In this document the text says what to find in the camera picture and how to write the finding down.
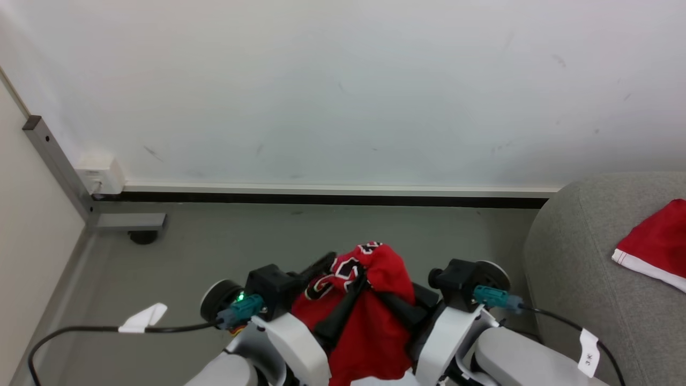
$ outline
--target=red garment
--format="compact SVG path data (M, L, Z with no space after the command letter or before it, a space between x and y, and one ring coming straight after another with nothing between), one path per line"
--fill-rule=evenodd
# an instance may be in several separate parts
M635 227L612 259L686 292L686 201L673 200Z
M291 312L312 331L340 302L347 284L357 277L358 265L366 268L372 291L392 292L414 305L412 281L403 260L388 245L370 242L338 256L328 275L310 283L293 304ZM400 379L410 368L405 353L409 332L371 291L364 291L329 356L330 386L348 386L351 381L375 376Z

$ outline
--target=gray floor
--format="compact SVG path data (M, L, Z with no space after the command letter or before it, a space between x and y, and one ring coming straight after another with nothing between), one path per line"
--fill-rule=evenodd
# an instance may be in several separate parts
M247 273L276 263L297 271L327 251L347 252L370 240L389 244L410 276L427 284L434 267L452 258L491 260L528 298L521 250L537 211L334 205L113 204L121 210L169 213L160 240L139 246L126 235L98 236L106 256L90 295L86 324L121 324L153 303L169 306L161 326L198 323L200 298L213 283L245 282ZM534 320L508 324L535 330ZM167 336L82 334L57 384L63 386L183 385L228 342L218 330Z

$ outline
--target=gray ottoman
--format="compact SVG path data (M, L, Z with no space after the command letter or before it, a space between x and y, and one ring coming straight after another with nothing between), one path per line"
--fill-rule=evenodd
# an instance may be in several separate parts
M611 260L633 227L675 198L686 198L686 173L591 177L545 204L525 244L533 304L605 342L627 385L686 385L686 293ZM578 359L578 332L536 318L547 346ZM605 356L596 376L619 384Z

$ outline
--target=metal bracket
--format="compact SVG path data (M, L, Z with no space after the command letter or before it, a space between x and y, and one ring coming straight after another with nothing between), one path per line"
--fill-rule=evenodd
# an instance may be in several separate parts
M87 227L117 231L160 231L164 228L166 213L104 212L104 208L88 193L41 116L29 116L22 130Z

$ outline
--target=white plug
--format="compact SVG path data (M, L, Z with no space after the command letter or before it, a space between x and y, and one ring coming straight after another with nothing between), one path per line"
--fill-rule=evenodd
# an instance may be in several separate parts
M75 168L89 194L119 194L126 180L111 156L87 155Z

